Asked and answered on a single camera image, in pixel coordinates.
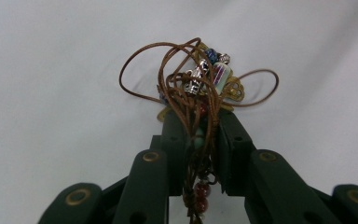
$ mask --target red bead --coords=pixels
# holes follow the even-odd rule
[[[204,213],[206,210],[208,210],[208,200],[203,197],[197,197],[195,208],[198,213]]]
[[[211,186],[209,184],[197,183],[194,186],[194,192],[198,197],[206,198],[211,194]]]
[[[208,115],[208,105],[205,103],[200,103],[200,116],[205,117]]]

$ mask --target beads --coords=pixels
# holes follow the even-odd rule
[[[209,186],[209,184],[207,184],[207,183],[204,184],[204,183],[199,182],[194,187],[194,192],[197,197],[206,198],[211,194],[211,186]]]
[[[202,74],[208,74],[209,68],[207,62],[202,59],[200,60],[200,66],[197,66],[194,70],[187,71],[190,77],[202,78]],[[190,95],[197,95],[200,91],[201,82],[195,79],[190,80],[185,84],[185,92]]]
[[[211,64],[214,64],[219,60],[218,57],[217,57],[217,52],[214,49],[206,49],[204,51],[204,53],[208,57],[208,59],[211,62]]]
[[[167,98],[165,97],[165,95],[162,91],[159,93],[159,101],[164,105],[169,104]]]
[[[225,63],[215,63],[213,68],[215,71],[213,84],[216,88],[217,94],[220,95],[232,71],[231,68],[229,68]]]
[[[196,196],[195,209],[197,213],[202,214],[208,210],[208,200],[206,199],[211,194],[211,187],[208,184],[208,177],[203,178],[194,186],[194,194]]]
[[[203,118],[208,115],[208,105],[205,102],[200,103],[200,116]]]
[[[219,55],[219,62],[220,63],[225,63],[225,64],[229,64],[231,58],[229,57],[228,54],[220,54]]]
[[[194,140],[194,148],[203,147],[205,145],[204,131],[202,128],[198,128],[196,131],[196,139]]]
[[[204,213],[208,210],[208,200],[206,198],[197,197],[196,199],[196,211],[198,213]]]

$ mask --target white surface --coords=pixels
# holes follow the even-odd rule
[[[236,75],[280,74],[266,103],[236,109],[258,148],[326,193],[358,184],[358,1],[0,1],[0,223],[36,223],[77,182],[103,189],[160,134],[162,105],[129,96],[122,64],[143,45],[199,36]],[[160,54],[125,82],[157,96]],[[270,79],[249,78],[249,96]],[[243,199],[214,188],[206,223],[243,223]],[[170,223],[187,223],[173,200]]]

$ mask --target screw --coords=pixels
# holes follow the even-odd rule
[[[89,189],[76,189],[66,196],[65,202],[71,206],[79,205],[85,202],[90,195],[91,192]]]
[[[156,161],[159,159],[159,154],[157,152],[147,152],[143,156],[144,161]]]
[[[259,158],[262,161],[276,161],[278,159],[272,152],[262,152],[260,153]]]

